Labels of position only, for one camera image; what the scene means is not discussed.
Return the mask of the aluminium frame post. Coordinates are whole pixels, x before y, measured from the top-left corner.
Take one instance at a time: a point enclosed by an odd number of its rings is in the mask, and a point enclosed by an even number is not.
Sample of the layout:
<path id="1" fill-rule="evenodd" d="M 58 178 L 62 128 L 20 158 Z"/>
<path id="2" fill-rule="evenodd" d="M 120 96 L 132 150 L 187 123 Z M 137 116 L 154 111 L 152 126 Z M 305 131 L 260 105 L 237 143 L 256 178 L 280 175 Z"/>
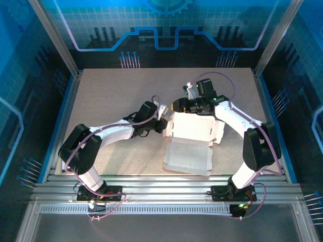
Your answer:
<path id="1" fill-rule="evenodd" d="M 53 20 L 51 19 L 49 13 L 47 12 L 46 8 L 44 7 L 43 3 L 39 0 L 28 0 L 31 7 L 33 8 L 34 12 L 36 13 L 39 21 L 43 25 L 44 29 L 46 30 L 48 36 L 50 37 L 52 43 L 54 44 L 55 48 L 57 49 L 60 57 L 64 61 L 66 67 L 70 71 L 71 75 L 74 78 L 79 77 L 79 70 L 67 48 L 65 42 L 59 31 L 57 30 Z"/>
<path id="2" fill-rule="evenodd" d="M 287 6 L 284 14 L 282 15 L 254 70 L 255 78 L 258 79 L 264 71 L 266 65 L 269 63 L 279 43 L 285 36 L 288 28 L 290 27 L 290 24 L 292 23 L 295 15 L 297 14 L 303 2 L 304 0 L 290 0 L 289 5 Z"/>

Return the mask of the black control box with LED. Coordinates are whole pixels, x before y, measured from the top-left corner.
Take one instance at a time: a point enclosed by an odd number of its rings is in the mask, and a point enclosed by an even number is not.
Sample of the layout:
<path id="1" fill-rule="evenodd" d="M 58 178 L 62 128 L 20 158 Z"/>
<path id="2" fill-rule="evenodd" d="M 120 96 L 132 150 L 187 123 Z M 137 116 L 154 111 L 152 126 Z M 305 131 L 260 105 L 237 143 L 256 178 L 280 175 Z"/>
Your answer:
<path id="1" fill-rule="evenodd" d="M 229 210 L 232 217 L 240 219 L 240 217 L 244 217 L 246 215 L 248 207 L 248 204 L 231 204 L 229 206 Z"/>

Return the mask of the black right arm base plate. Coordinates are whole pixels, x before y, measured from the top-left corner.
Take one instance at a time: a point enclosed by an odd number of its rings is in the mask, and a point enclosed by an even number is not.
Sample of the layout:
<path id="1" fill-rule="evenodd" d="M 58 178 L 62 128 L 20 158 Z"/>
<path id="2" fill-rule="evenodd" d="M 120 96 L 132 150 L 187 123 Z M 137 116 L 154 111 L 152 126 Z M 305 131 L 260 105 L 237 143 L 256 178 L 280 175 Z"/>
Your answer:
<path id="1" fill-rule="evenodd" d="M 234 189 L 229 185 L 211 186 L 209 195 L 214 202 L 248 202 L 257 201 L 255 187 L 249 185 L 243 189 Z"/>

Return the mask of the aluminium table side rail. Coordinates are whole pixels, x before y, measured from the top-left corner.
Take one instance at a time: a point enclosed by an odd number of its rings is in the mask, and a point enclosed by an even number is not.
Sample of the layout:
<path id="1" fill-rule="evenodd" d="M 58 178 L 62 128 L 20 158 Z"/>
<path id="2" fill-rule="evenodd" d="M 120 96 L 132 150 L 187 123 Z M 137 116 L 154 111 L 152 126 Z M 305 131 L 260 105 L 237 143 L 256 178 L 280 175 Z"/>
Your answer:
<path id="1" fill-rule="evenodd" d="M 54 167 L 54 174 L 62 174 L 63 166 L 62 161 L 58 156 L 58 151 L 65 140 L 65 134 L 73 110 L 74 101 L 81 81 L 82 73 L 83 70 L 80 70 L 78 77 L 71 77 L 68 82 L 68 86 L 63 96 L 63 101 L 53 130 L 53 134 L 50 139 L 42 169 L 38 178 L 39 184 L 45 183 L 47 181 L 48 176 L 51 174 L 52 167 Z"/>
<path id="2" fill-rule="evenodd" d="M 261 104 L 265 113 L 265 117 L 267 118 L 267 120 L 273 122 L 275 124 L 276 127 L 276 131 L 277 131 L 277 135 L 278 135 L 278 139 L 280 142 L 280 147 L 281 147 L 281 153 L 282 156 L 280 158 L 280 164 L 282 167 L 282 170 L 284 172 L 284 175 L 287 179 L 288 182 L 293 183 L 293 184 L 297 184 L 298 180 L 295 174 L 295 171 L 293 169 L 293 165 L 279 126 L 279 122 L 276 116 L 276 113 L 274 111 L 274 106 L 272 104 L 272 99 L 270 97 L 268 88 L 266 86 L 265 80 L 262 76 L 262 74 L 259 77 L 254 77 L 256 86 L 257 86 L 257 90 L 259 93 L 259 97 L 261 100 Z"/>

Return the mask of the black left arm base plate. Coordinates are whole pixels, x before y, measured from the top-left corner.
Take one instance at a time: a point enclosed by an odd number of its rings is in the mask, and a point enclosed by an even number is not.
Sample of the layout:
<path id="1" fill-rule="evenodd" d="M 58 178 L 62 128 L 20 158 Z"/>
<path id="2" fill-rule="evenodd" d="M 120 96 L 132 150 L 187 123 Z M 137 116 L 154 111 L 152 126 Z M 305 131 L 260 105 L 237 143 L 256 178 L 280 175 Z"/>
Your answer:
<path id="1" fill-rule="evenodd" d="M 89 202 L 91 200 L 99 201 L 99 202 L 107 202 L 107 201 L 121 201 L 121 196 L 112 196 L 113 194 L 121 194 L 122 186 L 105 186 L 100 188 L 97 193 L 100 195 L 96 195 L 93 192 L 89 191 L 85 186 L 80 186 L 77 192 L 77 201 L 78 202 Z"/>

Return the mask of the pink and white paper box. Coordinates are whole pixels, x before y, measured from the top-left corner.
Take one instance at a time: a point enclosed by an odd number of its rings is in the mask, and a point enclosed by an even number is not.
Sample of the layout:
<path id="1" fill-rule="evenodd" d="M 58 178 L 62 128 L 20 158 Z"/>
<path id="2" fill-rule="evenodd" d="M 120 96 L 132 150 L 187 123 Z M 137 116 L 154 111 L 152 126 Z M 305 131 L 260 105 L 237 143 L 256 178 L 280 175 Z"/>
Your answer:
<path id="1" fill-rule="evenodd" d="M 169 137 L 164 168 L 171 171 L 209 176 L 212 171 L 213 144 L 219 144 L 225 123 L 215 117 L 173 112 L 163 131 Z"/>

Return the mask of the white connector plug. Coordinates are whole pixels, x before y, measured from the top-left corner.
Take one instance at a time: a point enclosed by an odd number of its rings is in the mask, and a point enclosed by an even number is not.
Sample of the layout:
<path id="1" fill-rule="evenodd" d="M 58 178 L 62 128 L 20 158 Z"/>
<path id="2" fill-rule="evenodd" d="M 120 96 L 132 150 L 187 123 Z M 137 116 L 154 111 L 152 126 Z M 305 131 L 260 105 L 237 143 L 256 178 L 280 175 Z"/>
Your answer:
<path id="1" fill-rule="evenodd" d="M 94 212 L 105 212 L 106 206 L 105 205 L 98 205 L 95 200 L 90 200 L 88 202 L 88 212 L 94 213 Z"/>

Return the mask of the aluminium mounting rail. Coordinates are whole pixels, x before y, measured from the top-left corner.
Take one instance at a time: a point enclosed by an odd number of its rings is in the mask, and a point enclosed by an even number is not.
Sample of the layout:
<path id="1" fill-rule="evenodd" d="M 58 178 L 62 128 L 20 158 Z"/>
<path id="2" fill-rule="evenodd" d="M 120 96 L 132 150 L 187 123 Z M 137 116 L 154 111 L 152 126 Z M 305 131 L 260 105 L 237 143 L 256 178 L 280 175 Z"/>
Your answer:
<path id="1" fill-rule="evenodd" d="M 206 195 L 211 186 L 227 184 L 227 175 L 108 175 L 110 186 L 122 186 L 130 203 L 188 204 L 211 203 Z M 34 187 L 32 201 L 42 203 L 68 203 L 76 201 L 73 188 L 76 179 L 71 175 L 50 175 L 47 182 Z M 262 175 L 255 184 L 257 199 L 267 204 L 289 204 L 303 200 L 299 184 L 289 183 L 284 176 Z"/>

